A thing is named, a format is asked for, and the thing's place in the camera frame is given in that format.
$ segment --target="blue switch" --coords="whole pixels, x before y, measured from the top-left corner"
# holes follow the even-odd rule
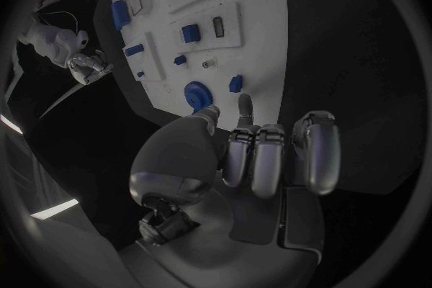
[[[115,28],[120,31],[122,27],[130,23],[129,12],[127,5],[123,0],[116,1],[111,5],[112,18],[114,20]]]
[[[176,65],[182,65],[182,64],[186,63],[186,56],[184,56],[184,55],[178,56],[177,58],[174,59],[174,63]]]
[[[230,92],[240,92],[243,87],[242,76],[235,76],[230,82]]]
[[[143,45],[134,45],[133,47],[125,49],[125,55],[131,56],[131,55],[137,54],[139,52],[143,52],[143,51],[144,51]]]
[[[198,42],[201,40],[199,35],[198,24],[187,25],[181,28],[183,32],[183,38],[185,43]]]

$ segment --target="blue button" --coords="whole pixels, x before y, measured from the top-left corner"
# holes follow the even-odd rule
[[[243,87],[242,76],[235,76],[230,82],[230,92],[240,92]]]
[[[123,0],[114,2],[111,5],[112,18],[114,20],[115,28],[120,31],[122,27],[130,23],[129,12],[127,5]]]
[[[186,56],[184,56],[184,55],[178,56],[177,58],[174,59],[174,63],[176,65],[181,65],[183,63],[186,63]]]
[[[181,28],[183,32],[183,38],[185,43],[198,42],[201,40],[199,35],[198,24],[187,25]]]
[[[125,55],[131,56],[131,55],[137,54],[139,52],[143,52],[143,51],[144,51],[143,45],[134,45],[133,47],[125,49]]]

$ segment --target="rectangular slot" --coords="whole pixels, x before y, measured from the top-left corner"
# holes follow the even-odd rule
[[[215,34],[217,38],[221,38],[225,36],[222,17],[213,18],[213,27],[215,28]]]

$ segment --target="light strip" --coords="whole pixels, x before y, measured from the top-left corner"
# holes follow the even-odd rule
[[[50,209],[46,209],[41,212],[36,212],[32,216],[34,218],[37,218],[38,220],[45,220],[77,204],[78,204],[78,200],[72,199],[69,202],[57,205],[56,207],[51,207]]]
[[[15,124],[12,124],[7,118],[5,118],[2,114],[0,114],[0,120],[8,125],[11,129],[16,130],[18,133],[22,134],[20,128]]]

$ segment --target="small blue block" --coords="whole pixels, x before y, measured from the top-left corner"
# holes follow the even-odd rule
[[[185,43],[198,42],[201,40],[199,35],[198,24],[187,25],[181,28],[183,32],[183,38]]]
[[[242,76],[235,76],[230,82],[230,92],[240,92],[243,87]]]
[[[143,52],[143,51],[144,51],[143,45],[134,45],[133,47],[125,49],[125,55],[131,56],[131,55],[134,55],[136,53]]]
[[[115,28],[120,31],[122,27],[130,23],[129,12],[127,5],[123,0],[114,2],[111,5],[112,18],[114,20]]]
[[[186,56],[184,56],[184,55],[178,56],[177,58],[174,59],[174,63],[176,65],[181,65],[183,63],[186,63]]]

